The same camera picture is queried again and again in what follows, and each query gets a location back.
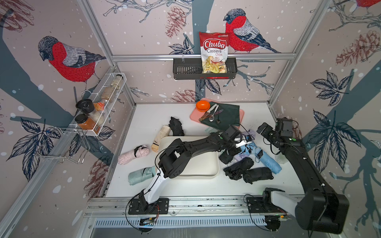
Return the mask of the light blue umbrella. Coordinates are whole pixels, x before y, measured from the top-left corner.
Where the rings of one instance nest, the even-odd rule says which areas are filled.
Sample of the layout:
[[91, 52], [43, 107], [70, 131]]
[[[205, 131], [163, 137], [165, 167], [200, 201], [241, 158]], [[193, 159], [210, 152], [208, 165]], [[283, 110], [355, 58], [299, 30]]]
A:
[[242, 152], [235, 156], [237, 160], [249, 157], [254, 159], [256, 163], [261, 162], [262, 164], [264, 164], [274, 174], [278, 174], [281, 172], [281, 166], [273, 158], [271, 158], [264, 150], [256, 146], [254, 143], [243, 145], [240, 147], [240, 149]]

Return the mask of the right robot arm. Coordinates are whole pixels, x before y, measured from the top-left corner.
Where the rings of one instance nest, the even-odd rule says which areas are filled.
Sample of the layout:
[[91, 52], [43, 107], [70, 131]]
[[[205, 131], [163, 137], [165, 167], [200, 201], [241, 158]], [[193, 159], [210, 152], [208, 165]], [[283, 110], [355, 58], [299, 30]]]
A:
[[307, 231], [340, 234], [349, 209], [349, 200], [338, 194], [324, 180], [308, 156], [302, 140], [292, 136], [292, 121], [277, 119], [276, 128], [267, 123], [258, 127], [257, 133], [279, 149], [291, 163], [305, 195], [296, 199], [285, 191], [266, 188], [265, 203], [272, 204], [296, 218], [298, 225]]

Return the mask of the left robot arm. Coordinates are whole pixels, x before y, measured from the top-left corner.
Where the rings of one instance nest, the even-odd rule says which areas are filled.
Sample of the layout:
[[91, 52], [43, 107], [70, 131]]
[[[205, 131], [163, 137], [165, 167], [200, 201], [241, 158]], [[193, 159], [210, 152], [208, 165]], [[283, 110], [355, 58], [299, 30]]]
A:
[[146, 210], [155, 206], [167, 181], [179, 176], [191, 158], [222, 150], [234, 156], [239, 153], [241, 146], [252, 143], [253, 139], [250, 134], [244, 135], [236, 126], [230, 126], [226, 131], [213, 132], [199, 140], [174, 140], [158, 153], [159, 162], [155, 163], [157, 173], [151, 184], [139, 193], [140, 204]]

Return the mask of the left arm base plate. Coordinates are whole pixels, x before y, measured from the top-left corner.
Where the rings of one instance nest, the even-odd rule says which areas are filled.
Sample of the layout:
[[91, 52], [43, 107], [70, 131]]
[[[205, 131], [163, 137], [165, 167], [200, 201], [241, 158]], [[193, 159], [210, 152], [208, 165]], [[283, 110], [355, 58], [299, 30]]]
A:
[[151, 204], [146, 203], [143, 199], [134, 198], [130, 201], [127, 211], [129, 215], [162, 215], [168, 214], [168, 208], [168, 198], [160, 198]]

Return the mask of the lilac umbrella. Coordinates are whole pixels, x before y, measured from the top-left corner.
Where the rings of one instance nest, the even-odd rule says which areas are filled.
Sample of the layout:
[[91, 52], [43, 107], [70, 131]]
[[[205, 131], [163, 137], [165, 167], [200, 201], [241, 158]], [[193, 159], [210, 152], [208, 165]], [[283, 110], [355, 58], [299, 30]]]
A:
[[251, 154], [255, 153], [255, 150], [257, 148], [257, 146], [254, 143], [254, 139], [256, 136], [256, 132], [254, 130], [249, 129], [248, 131], [243, 132], [243, 135], [245, 136], [245, 140], [250, 143], [246, 145], [242, 145], [240, 147], [241, 152], [239, 152], [238, 154], [234, 156], [234, 159], [236, 161], [240, 161], [246, 157], [249, 157]]

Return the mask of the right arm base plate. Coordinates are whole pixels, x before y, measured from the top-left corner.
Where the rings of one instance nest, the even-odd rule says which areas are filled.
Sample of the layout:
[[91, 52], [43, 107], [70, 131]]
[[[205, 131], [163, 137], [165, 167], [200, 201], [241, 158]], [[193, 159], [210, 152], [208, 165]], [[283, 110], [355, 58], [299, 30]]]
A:
[[246, 203], [248, 207], [249, 213], [276, 213], [287, 215], [283, 209], [265, 202], [263, 197], [261, 196], [252, 196], [250, 194], [246, 194], [243, 198], [243, 201]]

